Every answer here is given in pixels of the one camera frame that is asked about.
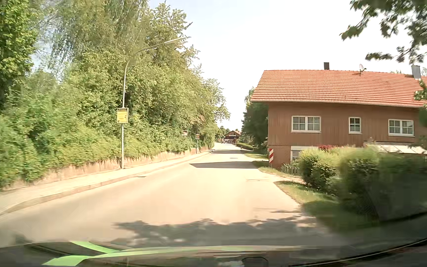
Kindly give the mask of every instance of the lamp pole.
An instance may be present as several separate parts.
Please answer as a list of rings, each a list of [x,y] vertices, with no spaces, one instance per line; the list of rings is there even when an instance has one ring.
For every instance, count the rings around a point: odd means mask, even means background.
[[[161,45],[172,44],[172,43],[175,43],[175,42],[178,42],[178,41],[185,40],[187,38],[188,37],[176,38],[176,39],[172,39],[172,40],[169,40],[167,42],[164,42],[164,43],[160,43],[160,44],[157,44],[157,45],[149,46],[149,47],[146,47],[145,49],[141,49],[141,50],[135,52],[134,55],[137,54],[137,53],[139,53],[139,52],[143,52],[143,51],[146,51],[148,49],[151,49],[151,48],[155,48],[155,47],[158,47],[158,46],[161,46]],[[124,106],[124,102],[125,102],[125,94],[126,94],[126,71],[128,70],[129,63],[131,62],[132,59],[133,58],[130,58],[126,62],[126,66],[125,66],[125,75],[124,75],[124,78],[123,78],[123,103],[122,103],[122,107],[125,107]],[[124,124],[122,124],[122,169],[124,169]]]

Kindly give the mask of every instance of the house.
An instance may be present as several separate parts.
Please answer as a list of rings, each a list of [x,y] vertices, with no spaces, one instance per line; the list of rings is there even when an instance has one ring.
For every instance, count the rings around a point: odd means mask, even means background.
[[[419,66],[413,75],[329,70],[265,70],[252,102],[268,111],[271,166],[320,145],[412,144],[427,135],[418,120]]]
[[[241,132],[239,131],[230,131],[225,135],[225,142],[227,143],[236,143],[238,138],[240,138]]]

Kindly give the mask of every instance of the stone wall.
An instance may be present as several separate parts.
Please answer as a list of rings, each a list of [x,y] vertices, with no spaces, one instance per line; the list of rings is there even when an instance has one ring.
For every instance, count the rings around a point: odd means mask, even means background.
[[[208,150],[208,147],[199,148],[199,153]],[[181,153],[175,152],[161,152],[153,157],[140,157],[140,158],[125,158],[125,168],[136,167],[153,162],[168,161],[185,156],[195,154],[195,148],[186,150]],[[42,179],[28,183],[22,180],[15,181],[12,185],[6,187],[4,191],[12,190],[20,187],[31,186],[36,184],[45,184],[64,179],[72,179],[93,173],[103,173],[119,169],[121,162],[119,159],[112,158],[107,160],[87,162],[81,166],[69,165],[63,168],[49,169]]]

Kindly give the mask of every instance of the road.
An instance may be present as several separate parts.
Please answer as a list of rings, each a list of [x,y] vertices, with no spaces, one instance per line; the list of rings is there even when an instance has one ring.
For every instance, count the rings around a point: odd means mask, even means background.
[[[231,144],[208,155],[0,216],[0,247],[97,240],[133,247],[325,245],[334,237]]]

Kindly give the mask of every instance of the red and white striped post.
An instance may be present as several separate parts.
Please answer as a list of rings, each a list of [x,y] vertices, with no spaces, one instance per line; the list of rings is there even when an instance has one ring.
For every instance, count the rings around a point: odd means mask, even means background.
[[[270,150],[270,167],[271,167],[271,164],[273,163],[273,149],[272,148],[269,148],[269,150]]]

